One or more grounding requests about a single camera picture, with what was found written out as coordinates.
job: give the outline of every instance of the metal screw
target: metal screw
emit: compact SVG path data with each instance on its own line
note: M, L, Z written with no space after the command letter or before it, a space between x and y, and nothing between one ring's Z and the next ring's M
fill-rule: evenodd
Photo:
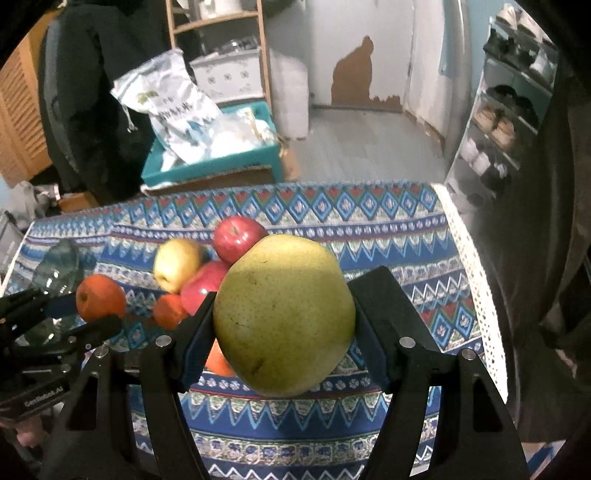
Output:
M410 338L410 337L402 337L399 341L400 345L403 346L404 348L414 348L416 346L416 342L414 341L414 338Z
M470 348L464 348L462 350L462 357L466 360L476 360L476 352Z
M172 338L170 338L168 335L160 335L158 338L156 338L156 346L160 348L168 346L172 342Z
M109 353L109 347L106 345L101 345L95 350L95 356L97 358L103 358L107 353Z

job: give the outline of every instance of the peeling paint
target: peeling paint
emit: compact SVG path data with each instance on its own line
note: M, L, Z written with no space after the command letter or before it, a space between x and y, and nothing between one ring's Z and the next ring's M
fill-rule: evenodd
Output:
M371 55L374 42L367 35L362 44L339 60L333 71L331 87L332 106L368 108L401 113L402 105L398 95L382 100L377 96L370 98L369 88L373 77Z

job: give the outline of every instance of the wooden cabinet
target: wooden cabinet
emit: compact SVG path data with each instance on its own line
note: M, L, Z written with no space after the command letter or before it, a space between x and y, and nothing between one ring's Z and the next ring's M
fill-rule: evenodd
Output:
M51 165L39 111L37 66L41 40L54 17L44 15L0 70L0 174L11 187Z

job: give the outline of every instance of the table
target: table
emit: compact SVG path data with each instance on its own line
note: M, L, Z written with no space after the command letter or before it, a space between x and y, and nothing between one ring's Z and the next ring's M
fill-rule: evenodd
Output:
M440 349L474 349L506 399L505 358L491 292L443 186L279 184L136 199L40 220L27 232L5 287L7 293L28 287L45 252L70 238L87 273L108 275L126 292L125 329L111 345L141 348L163 332L149 319L161 294L151 275L158 245L175 236L208 244L220 218L237 213L256 219L271 234L321 242L338 257L347 280L387 265ZM439 395L437 387L431 389L415 473L428 468ZM210 473L252 479L358 476L389 401L369 379L355 343L325 381L295 400L264 399L237 378L207 371L181 395ZM150 452L137 390L132 407L138 446Z

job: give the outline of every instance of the green pear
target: green pear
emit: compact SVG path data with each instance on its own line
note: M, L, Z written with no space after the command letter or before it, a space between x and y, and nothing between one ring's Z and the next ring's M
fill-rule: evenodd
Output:
M259 395L293 397L324 380L355 334L336 257L291 235L260 240L222 281L213 327L234 371Z

